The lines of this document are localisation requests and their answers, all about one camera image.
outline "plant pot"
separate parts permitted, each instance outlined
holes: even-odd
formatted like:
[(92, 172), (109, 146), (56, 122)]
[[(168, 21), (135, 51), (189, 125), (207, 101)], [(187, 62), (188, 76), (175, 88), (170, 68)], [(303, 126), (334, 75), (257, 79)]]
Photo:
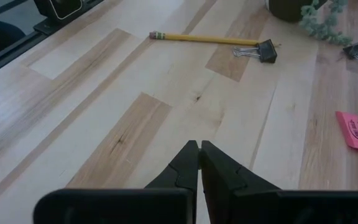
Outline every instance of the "plant pot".
[[(273, 16), (287, 22), (299, 22), (302, 19), (301, 7), (308, 6), (313, 0), (265, 0), (267, 9)], [(319, 9), (327, 0), (320, 0)]]

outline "wood grain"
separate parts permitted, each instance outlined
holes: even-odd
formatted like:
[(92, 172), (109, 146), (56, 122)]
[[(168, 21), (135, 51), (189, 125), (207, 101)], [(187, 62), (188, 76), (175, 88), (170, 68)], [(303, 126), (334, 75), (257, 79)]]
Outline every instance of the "wood grain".
[[(338, 19), (358, 40), (358, 0)], [(153, 30), (282, 46), (267, 64)], [(358, 189), (358, 151), (334, 117), (358, 115), (358, 62), (341, 51), (263, 1), (103, 1), (0, 69), (0, 223), (32, 223), (64, 187), (142, 188), (190, 139), (284, 189)], [(209, 223), (204, 197), (197, 209)]]
[(67, 187), (122, 187), (169, 111), (170, 106), (142, 93)]
[(345, 61), (335, 47), (319, 44), (306, 129), (301, 189), (345, 189), (347, 147), (335, 111), (346, 111), (349, 85)]
[(275, 63), (272, 75), (279, 78), (252, 171), (280, 188), (297, 189), (317, 41), (296, 35), (297, 26), (279, 21), (274, 21), (273, 26), (281, 30), (275, 40), (285, 47), (277, 53), (286, 60)]
[(96, 22), (112, 8), (121, 3), (122, 0), (108, 0), (103, 1), (101, 4), (98, 4), (95, 8), (76, 19), (75, 21), (69, 23), (64, 29), (59, 30), (55, 35), (47, 40), (43, 41), (37, 47), (37, 50), (26, 56), (25, 59), (21, 62), (26, 67), (31, 66), (36, 61), (40, 60), (42, 57), (46, 56), (48, 53), (62, 45), (70, 37), (77, 34), (79, 31), (84, 29), (86, 26)]
[[(261, 1), (246, 1), (236, 20), (231, 24), (226, 37), (258, 40), (269, 12)], [(237, 58), (233, 55), (232, 45), (220, 45), (206, 64), (206, 68), (240, 81), (249, 57)]]
[(18, 136), (23, 135), (37, 121), (45, 116), (52, 108), (59, 104), (68, 94), (83, 83), (94, 71), (95, 67), (105, 62), (108, 55), (114, 53), (118, 45), (122, 44), (128, 35), (121, 30), (112, 31), (104, 40), (93, 47), (87, 54), (84, 54), (80, 63), (73, 64), (68, 69), (68, 73), (77, 72), (77, 66), (80, 67), (80, 73), (70, 76), (63, 75), (63, 80), (51, 85), (49, 88), (41, 90), (33, 98), (32, 104), (29, 104), (17, 119), (9, 119), (8, 121), (0, 121), (4, 124), (4, 128), (0, 125), (0, 153), (8, 145), (12, 144)]

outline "wooden table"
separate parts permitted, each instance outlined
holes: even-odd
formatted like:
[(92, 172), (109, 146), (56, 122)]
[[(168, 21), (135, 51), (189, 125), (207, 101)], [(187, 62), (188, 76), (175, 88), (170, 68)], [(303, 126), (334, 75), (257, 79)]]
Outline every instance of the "wooden table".
[[(358, 41), (357, 0), (338, 28)], [(153, 30), (282, 46), (267, 64)], [(358, 114), (358, 62), (264, 1), (105, 0), (0, 69), (0, 223), (56, 189), (144, 187), (189, 139), (283, 189), (358, 189), (337, 110)]]

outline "pencil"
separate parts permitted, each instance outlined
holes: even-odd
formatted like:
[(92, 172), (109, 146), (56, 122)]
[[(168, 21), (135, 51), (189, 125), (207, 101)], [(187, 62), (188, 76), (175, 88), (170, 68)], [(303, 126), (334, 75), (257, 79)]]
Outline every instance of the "pencil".
[(187, 40), (197, 42), (210, 42), (217, 44), (236, 44), (236, 45), (251, 45), (256, 46), (260, 41), (258, 40), (245, 40), (235, 38), (221, 38), (221, 37), (210, 37), (201, 35), (183, 35), (183, 34), (166, 34), (162, 32), (151, 32), (149, 35), (150, 39), (157, 40)]

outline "pencil eraser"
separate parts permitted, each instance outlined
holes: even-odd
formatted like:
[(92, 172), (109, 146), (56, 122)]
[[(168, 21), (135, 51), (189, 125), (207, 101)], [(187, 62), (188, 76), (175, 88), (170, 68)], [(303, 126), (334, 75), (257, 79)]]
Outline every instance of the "pencil eraser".
[(348, 146), (358, 149), (358, 116), (350, 113), (335, 112), (336, 118)]

